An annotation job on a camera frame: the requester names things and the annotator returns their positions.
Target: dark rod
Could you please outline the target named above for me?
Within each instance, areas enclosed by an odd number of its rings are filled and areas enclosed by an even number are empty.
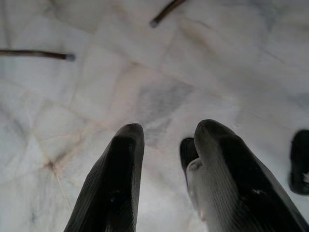
[[[6,50],[6,49],[0,49],[0,56],[45,57],[45,58],[63,59],[63,60],[67,60],[67,61],[75,61],[75,55],[74,54],[62,54],[62,53],[36,51],[36,50]]]
[[[167,5],[159,14],[157,17],[155,17],[151,22],[150,26],[152,28],[156,28],[159,23],[175,8],[177,8],[179,5],[183,4],[186,0],[174,0],[169,5]]]

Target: marble floor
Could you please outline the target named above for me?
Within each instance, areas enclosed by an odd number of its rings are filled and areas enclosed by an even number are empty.
[[[307,0],[0,0],[0,48],[76,54],[0,58],[0,231],[63,231],[114,133],[145,132],[138,232],[207,231],[186,193],[180,140],[216,119],[287,185],[309,127]]]

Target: black object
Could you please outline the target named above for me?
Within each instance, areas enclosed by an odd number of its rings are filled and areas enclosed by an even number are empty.
[[[65,232],[134,232],[144,153],[143,129],[123,126],[88,174]]]
[[[194,144],[200,167],[187,169],[188,190],[209,231],[309,232],[270,170],[232,130],[203,120]]]
[[[76,59],[74,54],[62,54],[62,53],[36,51],[36,50],[0,49],[0,56],[44,57],[44,58],[63,59],[67,61],[75,61]]]
[[[170,12],[172,12],[179,5],[183,4],[185,1],[186,0],[173,0],[150,22],[150,26],[152,28],[156,28]]]
[[[198,158],[197,150],[195,149],[194,139],[185,138],[180,143],[180,161],[184,174],[186,175],[186,169],[189,163]]]
[[[290,174],[291,191],[309,195],[309,184],[304,181],[304,174],[309,172],[309,130],[298,131],[292,141]]]

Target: floor tile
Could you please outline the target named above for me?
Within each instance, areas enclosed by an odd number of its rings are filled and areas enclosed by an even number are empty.
[[[78,29],[94,33],[106,13],[106,0],[50,1],[46,15],[55,17]]]
[[[103,120],[119,75],[130,64],[124,57],[92,44],[71,107],[96,120]]]
[[[42,168],[0,185],[1,231],[63,231],[70,210],[57,177]]]
[[[0,80],[0,183],[13,179],[19,172],[41,103],[39,96]]]
[[[35,17],[19,34],[13,47],[74,53],[76,60],[4,58],[4,77],[61,104],[69,104],[89,39],[86,32],[42,16]]]
[[[150,2],[135,0],[127,7],[125,1],[113,1],[96,32],[95,42],[134,62],[158,66],[177,24],[172,17],[152,29],[149,22],[155,16],[155,8]]]

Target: gray stain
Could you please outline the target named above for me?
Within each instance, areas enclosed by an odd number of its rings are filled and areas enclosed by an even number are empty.
[[[137,122],[144,126],[146,143],[151,146],[171,122],[169,116],[185,101],[193,91],[185,83],[167,79],[144,86],[139,93],[137,103]]]

